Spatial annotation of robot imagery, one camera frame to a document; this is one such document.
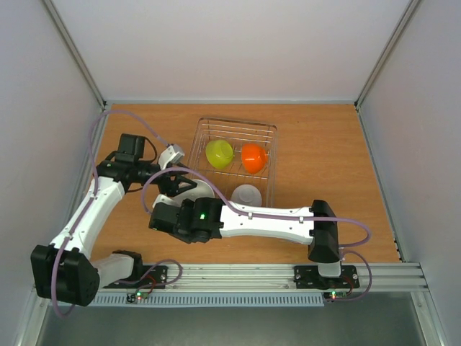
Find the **wooden table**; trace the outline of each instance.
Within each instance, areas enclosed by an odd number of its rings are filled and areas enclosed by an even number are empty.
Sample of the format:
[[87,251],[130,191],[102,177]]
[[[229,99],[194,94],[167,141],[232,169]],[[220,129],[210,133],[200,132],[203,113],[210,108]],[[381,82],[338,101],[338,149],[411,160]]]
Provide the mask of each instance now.
[[[114,105],[138,114],[188,154],[197,121],[203,116],[259,120],[278,128],[274,207],[309,206],[326,200],[337,216],[355,218],[373,232],[358,248],[370,262],[398,262],[380,191],[355,109],[351,105]],[[109,117],[98,160],[115,150],[121,133],[149,136],[126,115]],[[159,142],[154,141],[159,151]],[[147,158],[152,154],[146,146]],[[152,186],[148,203],[158,190]],[[140,192],[126,195],[113,210],[94,246],[92,260],[116,249],[140,252],[145,262],[173,258],[184,263],[302,263],[307,247],[281,239],[235,237],[185,244],[148,228]],[[363,230],[342,223],[341,243],[357,241]],[[359,259],[348,256],[349,262]]]

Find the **metal wire basket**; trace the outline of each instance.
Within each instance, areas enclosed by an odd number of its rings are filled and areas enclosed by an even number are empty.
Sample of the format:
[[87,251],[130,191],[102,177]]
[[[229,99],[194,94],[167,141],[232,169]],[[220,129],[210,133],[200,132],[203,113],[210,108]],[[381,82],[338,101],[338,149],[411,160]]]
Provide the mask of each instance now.
[[[205,155],[207,143],[215,139],[226,140],[234,150],[234,160],[221,170],[211,166]],[[249,174],[242,165],[241,148],[246,143],[255,143],[267,152],[266,166],[255,175]],[[227,198],[231,198],[237,186],[251,184],[261,193],[262,205],[272,207],[276,153],[277,128],[275,125],[203,117],[197,124],[187,166],[205,175]]]

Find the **metal bracket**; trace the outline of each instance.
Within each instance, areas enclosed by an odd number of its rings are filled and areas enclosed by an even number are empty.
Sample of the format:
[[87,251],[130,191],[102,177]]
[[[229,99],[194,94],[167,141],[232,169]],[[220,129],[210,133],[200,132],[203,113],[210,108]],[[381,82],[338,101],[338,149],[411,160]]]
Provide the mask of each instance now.
[[[143,266],[143,272],[146,272],[149,270],[151,266],[150,265],[144,265]],[[168,267],[165,265],[159,265],[155,268],[153,268],[150,272],[149,275],[156,281],[156,283],[165,283],[166,279],[168,278]],[[149,278],[144,278],[142,279],[139,283],[136,283],[134,285],[128,285],[125,283],[111,283],[110,285],[104,287],[104,289],[111,289],[111,288],[116,288],[120,290],[132,290],[134,288],[138,288],[144,285],[150,285],[152,284],[152,280]],[[163,290],[165,289],[164,285],[157,285],[154,287],[154,290]]]
[[297,265],[294,268],[294,276],[297,289],[350,289],[351,283],[354,289],[360,287],[357,269],[353,265],[342,265],[341,277],[339,278],[324,278],[318,273],[318,266],[316,265]]

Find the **white bowl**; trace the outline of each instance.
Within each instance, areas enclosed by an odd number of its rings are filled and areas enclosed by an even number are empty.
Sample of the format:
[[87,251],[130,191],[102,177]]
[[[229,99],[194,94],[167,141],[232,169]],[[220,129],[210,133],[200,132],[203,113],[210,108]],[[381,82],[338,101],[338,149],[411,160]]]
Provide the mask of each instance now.
[[250,184],[238,186],[230,198],[235,203],[250,205],[251,207],[262,206],[262,196],[257,188]]

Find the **orange bowl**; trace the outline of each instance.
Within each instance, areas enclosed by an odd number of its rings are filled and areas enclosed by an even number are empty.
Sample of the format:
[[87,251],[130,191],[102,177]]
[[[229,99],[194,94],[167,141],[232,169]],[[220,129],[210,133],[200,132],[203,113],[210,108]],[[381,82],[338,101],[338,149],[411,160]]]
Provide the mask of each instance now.
[[256,144],[245,144],[242,146],[242,164],[249,174],[256,174],[267,163],[266,151]]

